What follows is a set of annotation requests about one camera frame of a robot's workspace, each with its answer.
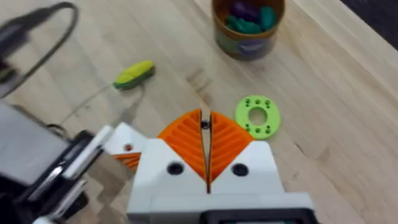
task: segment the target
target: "wooden table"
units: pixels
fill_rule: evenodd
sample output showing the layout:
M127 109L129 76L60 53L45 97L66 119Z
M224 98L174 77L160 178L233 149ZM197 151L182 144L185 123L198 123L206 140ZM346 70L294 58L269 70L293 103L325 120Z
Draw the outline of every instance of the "wooden table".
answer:
M3 2L0 19L50 2ZM324 224L396 223L398 53L339 0L287 0L274 50L256 62L235 61L217 47L210 0L77 4L81 20L72 40L10 102L72 134L98 131L123 114L154 137L187 111L232 117L243 96L266 95L282 114L269 143L287 191L309 192ZM59 38L68 16L38 28L12 61L27 70ZM145 59L157 74L144 88L121 95L107 87ZM87 176L91 206L74 221L124 223L130 177L103 156Z

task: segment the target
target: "purple toy piece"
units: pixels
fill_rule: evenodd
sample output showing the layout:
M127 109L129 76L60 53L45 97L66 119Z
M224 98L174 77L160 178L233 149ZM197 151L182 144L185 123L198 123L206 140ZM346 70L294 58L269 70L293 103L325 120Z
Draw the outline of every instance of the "purple toy piece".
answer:
M230 9L231 15L237 18L243 18L250 22L259 22L260 12L245 2L236 1Z

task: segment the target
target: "plastic container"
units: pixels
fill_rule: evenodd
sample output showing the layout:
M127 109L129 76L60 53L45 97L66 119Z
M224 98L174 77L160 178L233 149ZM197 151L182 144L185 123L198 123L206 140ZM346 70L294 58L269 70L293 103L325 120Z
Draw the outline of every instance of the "plastic container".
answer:
M265 56L274 46L275 32L285 12L284 0L242 0L255 8L270 6L275 10L276 25L260 34L241 34L225 26L225 19L230 15L229 9L234 0L212 0L215 39L219 47L232 58L238 60L255 60Z

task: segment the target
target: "yellow corn toy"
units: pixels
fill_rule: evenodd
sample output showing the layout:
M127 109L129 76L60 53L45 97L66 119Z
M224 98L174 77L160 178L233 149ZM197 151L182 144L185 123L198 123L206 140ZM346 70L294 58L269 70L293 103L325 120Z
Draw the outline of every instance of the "yellow corn toy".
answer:
M120 90L130 90L153 74L155 74L155 63L151 60L145 60L121 72L113 86Z

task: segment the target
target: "green washer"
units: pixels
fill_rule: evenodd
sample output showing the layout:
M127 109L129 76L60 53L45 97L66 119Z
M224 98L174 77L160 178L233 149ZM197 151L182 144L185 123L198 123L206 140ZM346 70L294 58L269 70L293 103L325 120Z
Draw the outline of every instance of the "green washer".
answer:
M266 122L262 125L254 125L250 121L249 112L253 109L263 110ZM235 110L235 122L245 129L257 140L264 140L275 134L280 126L280 114L278 107L265 96L251 95L243 98Z

